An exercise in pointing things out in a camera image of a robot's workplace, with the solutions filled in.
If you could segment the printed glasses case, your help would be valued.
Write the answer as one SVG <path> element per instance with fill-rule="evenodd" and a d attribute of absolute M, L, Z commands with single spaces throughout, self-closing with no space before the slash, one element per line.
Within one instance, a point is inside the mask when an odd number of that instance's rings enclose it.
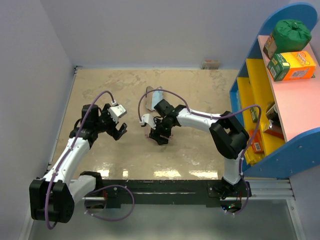
<path fill-rule="evenodd" d="M 161 91 L 162 88 L 162 86 L 159 86 L 156 88 L 157 91 L 150 92 L 145 96 L 145 107 L 148 111 L 154 112 L 155 105 L 164 99 L 164 94 Z"/>

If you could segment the light blue cleaning cloth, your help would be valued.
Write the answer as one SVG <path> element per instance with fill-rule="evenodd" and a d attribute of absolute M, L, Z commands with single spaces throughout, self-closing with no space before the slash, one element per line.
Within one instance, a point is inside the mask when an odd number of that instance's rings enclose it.
<path fill-rule="evenodd" d="M 154 109 L 161 100 L 163 100 L 163 92 L 161 90 L 154 91 L 151 99 L 151 108 Z"/>

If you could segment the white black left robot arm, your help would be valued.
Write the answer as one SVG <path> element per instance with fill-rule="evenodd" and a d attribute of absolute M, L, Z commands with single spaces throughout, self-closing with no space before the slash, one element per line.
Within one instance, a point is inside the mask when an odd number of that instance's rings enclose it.
<path fill-rule="evenodd" d="M 81 118 L 74 124 L 61 156 L 43 177 L 34 179 L 29 185 L 33 220 L 67 223 L 75 205 L 85 195 L 99 196 L 103 192 L 104 184 L 98 172 L 85 171 L 76 181 L 72 181 L 72 177 L 99 134 L 107 133 L 117 141 L 126 133 L 125 123 L 117 129 L 120 118 L 126 113 L 118 103 L 106 103 L 103 108 L 96 104 L 82 107 Z"/>

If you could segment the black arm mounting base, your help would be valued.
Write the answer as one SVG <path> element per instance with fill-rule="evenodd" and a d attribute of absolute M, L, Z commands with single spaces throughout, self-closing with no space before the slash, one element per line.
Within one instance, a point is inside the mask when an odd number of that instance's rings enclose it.
<path fill-rule="evenodd" d="M 219 208 L 232 200 L 251 197 L 249 182 L 240 181 L 231 186 L 224 180 L 124 180 L 103 179 L 98 188 L 107 187 L 85 195 L 87 201 L 106 201 L 107 209 L 119 209 L 124 204 L 136 205 L 205 205 Z"/>

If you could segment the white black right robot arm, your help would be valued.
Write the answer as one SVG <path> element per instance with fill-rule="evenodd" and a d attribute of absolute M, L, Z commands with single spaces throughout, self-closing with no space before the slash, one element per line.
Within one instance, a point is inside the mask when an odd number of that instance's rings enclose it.
<path fill-rule="evenodd" d="M 158 116 L 144 114 L 140 125 L 149 125 L 148 137 L 160 146 L 169 143 L 173 127 L 189 127 L 211 135 L 216 149 L 224 158 L 223 192 L 227 196 L 235 196 L 241 190 L 241 156 L 250 138 L 238 119 L 229 111 L 209 114 L 188 109 L 181 104 L 173 107 L 165 99 L 154 109 Z"/>

